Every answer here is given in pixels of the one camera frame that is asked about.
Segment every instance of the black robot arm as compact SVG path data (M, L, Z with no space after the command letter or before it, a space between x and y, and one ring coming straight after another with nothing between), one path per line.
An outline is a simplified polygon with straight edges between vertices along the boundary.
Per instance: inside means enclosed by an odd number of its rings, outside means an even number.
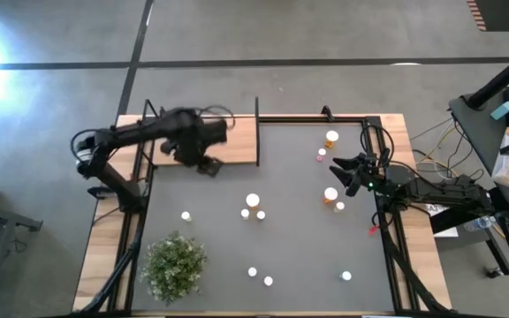
M207 148L227 141L227 123L221 118L204 121L195 109L165 111L161 117L147 118L136 124L92 130L93 134L71 148L76 168L84 178L98 178L116 193L122 212L144 210L136 180L126 180L110 164L111 153L118 148L144 141L166 138L161 151L174 154L174 160L186 167L197 166L199 173L214 177L222 166L216 158L205 155Z
M377 165L374 155L359 154L352 159L334 158L333 162L338 167L331 166L330 170L345 187L346 195L354 196L361 187L366 187L369 191L375 191L380 194L377 196L377 202L382 212L396 214L415 202L443 205L449 207L445 212L452 212L453 216L462 217L449 217L447 213L432 216L431 222L433 224L437 223L439 227L433 228L435 233L478 216L492 213L490 197L487 192L465 175L433 184L419 175L416 178L411 170L400 165L386 167L384 175L382 175L380 174L381 167ZM436 220L441 216L445 216L445 219ZM380 229L388 232L386 227ZM414 273L410 264L391 239L391 234L388 232L385 237L384 247L386 251L398 263L428 310L435 312L448 311L447 308L437 302Z

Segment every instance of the green plant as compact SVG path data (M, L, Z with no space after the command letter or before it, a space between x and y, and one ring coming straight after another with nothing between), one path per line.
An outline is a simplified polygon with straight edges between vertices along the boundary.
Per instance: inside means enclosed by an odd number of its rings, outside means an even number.
M148 284L148 292L156 300L163 300L168 306L200 290L196 281L207 260L203 245L174 231L168 238L148 246L141 281Z

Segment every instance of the red object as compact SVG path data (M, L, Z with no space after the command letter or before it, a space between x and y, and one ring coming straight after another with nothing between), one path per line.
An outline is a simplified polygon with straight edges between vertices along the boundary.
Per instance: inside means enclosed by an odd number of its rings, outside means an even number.
M376 232L376 230L378 230L378 229L380 229L380 226L375 225L375 226L371 227L370 230L368 230L368 234L370 236L372 236Z

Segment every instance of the concrete floor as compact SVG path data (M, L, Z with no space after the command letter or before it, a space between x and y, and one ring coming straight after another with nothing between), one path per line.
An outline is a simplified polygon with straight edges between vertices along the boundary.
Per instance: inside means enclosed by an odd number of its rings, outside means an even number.
M0 0L0 63L130 61L144 0ZM165 0L148 21L141 60L509 57L509 33L478 31L464 0ZM449 117L447 102L503 64L138 70L128 113L220 103L251 113L394 112L410 136ZM72 308L95 201L75 171L71 136L114 122L126 70L0 71L0 205L43 219L0 276L0 317ZM432 148L439 132L413 140ZM452 136L441 154L450 154ZM463 145L461 154L468 151ZM472 155L459 168L481 167ZM481 184L491 187L488 175ZM509 277L484 245L443 251L453 307L509 316Z

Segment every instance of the wire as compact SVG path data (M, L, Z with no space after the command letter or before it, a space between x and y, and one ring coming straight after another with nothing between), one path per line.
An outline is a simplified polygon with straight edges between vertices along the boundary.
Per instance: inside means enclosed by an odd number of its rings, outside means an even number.
M364 136L364 133L368 130L369 127L375 127L377 129L380 129L382 130L383 132L386 133L386 135L388 136L388 139L390 140L390 156L388 157L388 159L386 159L386 162L385 163L379 163L381 167L386 167L388 165L388 163L390 163L390 161L392 160L392 158L394 157L394 139L392 138L392 136L390 135L390 133L382 126L379 126L379 125L374 125L374 124L371 124L371 123L368 123L367 126L364 127L364 129L362 130L361 132L361 136L359 137L359 139L361 140L361 147L362 147L362 150L364 150L365 152L368 152L368 149L365 147L364 145L364 141L363 141L363 136Z
M213 110L223 110L224 112L228 113L229 116L231 116L231 119L233 121L232 121L232 125L230 127L227 127L227 130L231 130L231 129L235 128L235 124L236 124L235 114L233 114L233 112L231 110L229 110L228 108L226 108L223 105L209 105L206 108L200 109L198 116L201 117L202 113L207 112L207 113L210 113L213 115L218 115L220 119L224 119L224 117L221 116L222 115L221 113L215 112Z
M420 155L423 155L424 157L426 156L426 154L421 151L421 150L418 150L418 149L412 149L413 152L416 152ZM416 164L432 164L432 162L436 163L437 165L441 166L443 169L445 169L447 172L451 172L452 175L454 176L458 176L459 173L457 173L457 171L453 170L453 169L450 169L447 165L445 165L444 163L441 163L437 160L434 160L432 157L430 156L427 156L428 159L424 159L423 162L419 162L419 163L416 163ZM417 169L417 171L421 171L421 172L432 172L432 173L435 173L437 171L439 171L439 169L435 169L435 170L419 170Z
M408 168L410 171L412 171L414 173L414 175L418 176L421 180L423 180L424 182L426 182L428 185L430 186L433 186L434 188L438 189L438 190L443 190L439 185L435 185L434 183L432 183L431 181L427 180L426 178L424 178L421 174L419 174L414 168L410 167L408 164L406 163L403 163L403 162L399 162L399 161L395 161L395 160L392 160L391 163L396 163L396 164L400 164L400 165L403 165L405 166L406 168Z
M431 216L431 213L428 212L428 210L426 210L425 208L416 207L415 205L411 205L411 204L409 206L407 206L407 207L408 208L415 208L416 210L421 211L422 213L424 213L424 214L426 214L428 216Z
M78 160L79 162L82 162L82 160L78 157L78 154L76 154L76 150L74 149L74 143L76 141L76 138L78 138L78 136L80 136L81 134L91 133L91 132L95 133L97 131L98 130L94 129L94 128L84 129L82 131L76 132L74 134L74 136L70 139L70 151L72 152L72 155L74 156L74 158L76 158L76 160Z
M445 120L445 121L442 121L441 123L439 123L439 124L437 124L437 125L434 125L433 127L429 128L428 130L426 130L426 131L424 131L424 132L422 132L422 133L420 133L420 134L418 134L418 135L414 136L413 138L411 138L411 139L410 139L410 141L412 141L412 140L414 140L414 139L416 139L416 138L418 138L418 137L421 137L421 136L422 136L422 135L424 135L425 133L428 133L428 132L430 132L430 131L432 131L432 130L434 130L434 129L438 128L440 125L443 125L444 123L448 122L448 121L449 121L449 120L451 120L451 119L452 119L452 117L450 117L449 119L447 119L447 120Z
M428 158L430 157L431 155L433 155L434 152L436 152L436 149L437 147L439 147L439 145L441 145L441 143L443 142L443 140L445 140L450 133L452 133L455 129L450 129L448 131L444 131L444 133L441 134L441 136L439 136L439 139L437 140L437 143L436 145L420 160L420 162L422 162L425 158Z
M113 156L114 156L114 155L115 155L118 151L119 151L119 148L117 148L117 149L113 150L113 152L111 152L110 157L109 157L109 158L107 158L107 160L110 160L110 159L111 159L111 157L113 157Z
M447 171L447 172L451 172L451 174L454 176L454 177L457 177L459 174L457 173L457 171L453 170L453 169L449 169L447 168L447 166L444 164L444 163L441 163L439 161L433 161L431 159L428 159L422 163L416 163L416 165L418 164L428 164L428 165L432 165L433 163L435 163L437 166L439 166L440 168L442 168L442 170L440 169L437 169L437 170L423 170L423 169L416 169L416 171L419 171L419 172L430 172L430 173L436 173L436 172L441 172L441 171Z
M456 166L460 165L461 163L465 162L465 160L467 160L467 158L469 158L469 157L470 157L470 155L473 153L473 150L474 150L473 145L470 143L470 140L468 140L468 137L467 137L467 136L466 136L463 132L461 132L459 129L457 129L457 132L458 132L458 133L459 133L459 134L460 134L460 135L461 135L461 136L462 136L465 140L467 140L467 141L468 141L468 144L470 145L470 150L468 151L468 154L467 154L467 155L465 155L465 157L464 157L464 158L462 158L461 160L459 160L457 163L455 163L455 164L454 164L453 166L451 166L450 168L454 168L454 167L456 167Z
M386 213L391 214L391 212L388 212L388 211L383 212L384 215L386 215ZM378 222L378 225L375 222L375 217L378 217L378 215L379 215L379 212L378 211L375 212L375 214L373 214L372 217L370 218L370 222L372 222L372 225L378 226L380 228L380 221ZM388 223L386 223L386 227L390 226L390 224L392 224L392 222L394 222L394 216L392 216L390 218L390 220L388 220Z
M495 223L493 223L492 227L494 228L494 231L496 231L496 233L498 233L498 235L502 237L502 239L505 239L505 235L504 235L504 233L502 232L502 229L500 229L499 226L497 226Z
M116 208L112 209L111 211L107 212L106 214L104 214L104 215L102 215L102 216L100 216L100 217L96 218L96 219L94 220L94 222L92 223L92 226L93 226L93 225L95 225L95 224L96 224L99 220L101 220L101 219L103 219L104 217L106 217L106 216L110 215L111 213L113 213L113 212L115 212L115 211L119 210L120 208L121 208L121 207L116 207Z
M142 181L142 180L146 180L146 178L139 178L139 179L137 179L137 182ZM142 191L141 196L144 196L144 195L145 195L145 193L147 192L147 190L149 189L149 187L150 187L150 182L147 182L147 185L145 186L145 189ZM117 211L117 210L119 210L119 209L121 209L121 207L116 207L116 208L112 209L111 211L107 212L106 214L104 214L104 215L102 215L102 216L100 216L100 217L96 218L96 219L92 222L92 226L94 226L94 225L95 225L95 224L96 224L99 220L103 219L103 218L104 218L104 217L106 217L106 216L109 216L111 213L113 213L113 212L115 212L115 211Z
M465 139L464 136L460 135L459 142L457 142L455 151L447 158L447 167L451 166L451 158L453 158L459 152L460 144L462 143L463 139Z
M27 243L19 240L17 238L17 236L15 236L14 240L9 241L9 243L14 243L15 244L15 253L18 253L18 254L25 252L27 250L27 248L28 248Z
M482 172L481 175L479 177L477 177L477 178L474 178L473 180L474 181L479 180L480 178L482 178L482 176L484 176L484 170L482 170L482 169L478 169L477 171L475 171L472 174L468 175L468 177L472 178L478 171Z

